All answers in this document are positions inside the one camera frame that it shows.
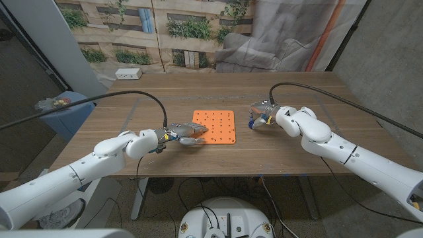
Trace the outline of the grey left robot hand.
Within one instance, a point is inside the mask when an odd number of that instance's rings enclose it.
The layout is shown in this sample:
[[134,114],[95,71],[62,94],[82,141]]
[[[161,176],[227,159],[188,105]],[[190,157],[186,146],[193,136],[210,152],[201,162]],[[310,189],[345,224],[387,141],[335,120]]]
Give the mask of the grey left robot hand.
[[204,138],[198,136],[207,132],[208,129],[202,125],[194,122],[184,124],[171,124],[166,128],[155,130],[158,138],[158,146],[154,150],[156,153],[161,153],[166,148],[168,141],[178,141],[182,145],[196,145],[205,142]]

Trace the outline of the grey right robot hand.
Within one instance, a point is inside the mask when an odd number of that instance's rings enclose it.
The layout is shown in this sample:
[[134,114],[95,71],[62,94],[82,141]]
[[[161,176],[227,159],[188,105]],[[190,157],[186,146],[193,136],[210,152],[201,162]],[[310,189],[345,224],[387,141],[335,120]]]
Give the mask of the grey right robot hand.
[[249,128],[254,130],[264,124],[274,124],[279,109],[279,105],[272,104],[269,100],[252,103],[249,110]]

